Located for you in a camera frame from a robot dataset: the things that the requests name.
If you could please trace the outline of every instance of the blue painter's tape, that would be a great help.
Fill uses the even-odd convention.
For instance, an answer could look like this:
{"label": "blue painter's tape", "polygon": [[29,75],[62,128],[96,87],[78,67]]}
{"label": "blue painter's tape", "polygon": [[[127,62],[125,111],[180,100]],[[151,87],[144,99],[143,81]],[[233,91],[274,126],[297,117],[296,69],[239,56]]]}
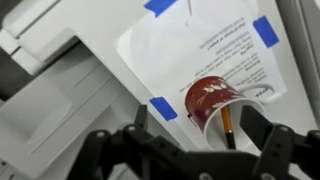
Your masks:
{"label": "blue painter's tape", "polygon": [[153,98],[150,102],[166,121],[170,121],[178,117],[178,114],[163,97]]}
{"label": "blue painter's tape", "polygon": [[177,0],[150,0],[147,4],[144,5],[144,7],[153,11],[156,17],[158,17],[176,1]]}
{"label": "blue painter's tape", "polygon": [[279,42],[279,38],[274,32],[266,16],[263,16],[259,18],[257,21],[255,21],[253,23],[253,26],[256,28],[261,39],[268,48],[272,47],[273,45]]}

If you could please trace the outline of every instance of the white printer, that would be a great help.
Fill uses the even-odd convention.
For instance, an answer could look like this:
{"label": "white printer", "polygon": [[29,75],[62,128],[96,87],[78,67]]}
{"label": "white printer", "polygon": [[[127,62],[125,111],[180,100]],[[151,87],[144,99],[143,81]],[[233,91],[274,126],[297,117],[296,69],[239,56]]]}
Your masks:
{"label": "white printer", "polygon": [[[17,174],[65,178],[88,131],[114,132],[132,121],[140,103],[150,104],[153,95],[113,47],[121,34],[149,13],[143,8],[146,2],[24,0],[6,16],[0,47],[28,73],[37,75],[0,107],[0,158]],[[288,88],[281,100],[266,106],[267,116],[297,132],[315,129],[276,2],[258,4],[279,36],[280,43],[272,50]],[[150,127],[153,132],[197,150],[174,121],[163,121],[153,106],[148,108],[157,120]]]}

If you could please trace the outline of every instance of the red paper cup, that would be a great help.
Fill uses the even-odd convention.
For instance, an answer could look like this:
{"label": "red paper cup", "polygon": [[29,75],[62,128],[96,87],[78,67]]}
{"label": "red paper cup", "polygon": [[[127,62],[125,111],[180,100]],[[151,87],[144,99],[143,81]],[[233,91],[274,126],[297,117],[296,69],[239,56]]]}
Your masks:
{"label": "red paper cup", "polygon": [[[240,116],[242,106],[250,105],[265,114],[263,105],[259,100],[247,98],[242,92],[255,88],[273,88],[269,84],[250,84],[234,88],[220,77],[206,77],[200,79],[189,89],[185,106],[189,117],[198,125],[204,134],[208,145],[214,149],[225,149],[226,141],[223,132],[221,109],[228,106],[230,109],[233,132],[238,149],[250,145],[250,139],[240,127]],[[267,100],[260,100],[268,103],[276,96]]]}

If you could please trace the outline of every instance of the document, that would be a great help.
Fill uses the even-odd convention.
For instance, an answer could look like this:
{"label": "document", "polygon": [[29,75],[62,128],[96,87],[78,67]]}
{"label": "document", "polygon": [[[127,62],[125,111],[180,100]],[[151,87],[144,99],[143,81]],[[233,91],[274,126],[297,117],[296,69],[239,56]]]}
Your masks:
{"label": "document", "polygon": [[[220,76],[230,85],[265,82],[287,89],[275,57],[254,27],[259,18],[249,0],[180,0],[158,18],[150,13],[125,32],[115,48],[154,97],[178,114],[173,119],[203,148],[203,135],[190,120],[184,100],[199,79]],[[267,98],[268,89],[246,92]]]}

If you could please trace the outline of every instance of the yellow pencil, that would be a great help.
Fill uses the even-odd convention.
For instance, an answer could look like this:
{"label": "yellow pencil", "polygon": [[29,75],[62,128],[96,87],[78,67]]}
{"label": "yellow pencil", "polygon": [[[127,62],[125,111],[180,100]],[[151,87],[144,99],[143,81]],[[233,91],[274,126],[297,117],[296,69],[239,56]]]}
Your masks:
{"label": "yellow pencil", "polygon": [[236,142],[234,140],[234,134],[232,129],[232,122],[230,118],[230,110],[228,106],[225,106],[221,109],[222,122],[224,127],[224,132],[226,134],[228,148],[236,149]]}

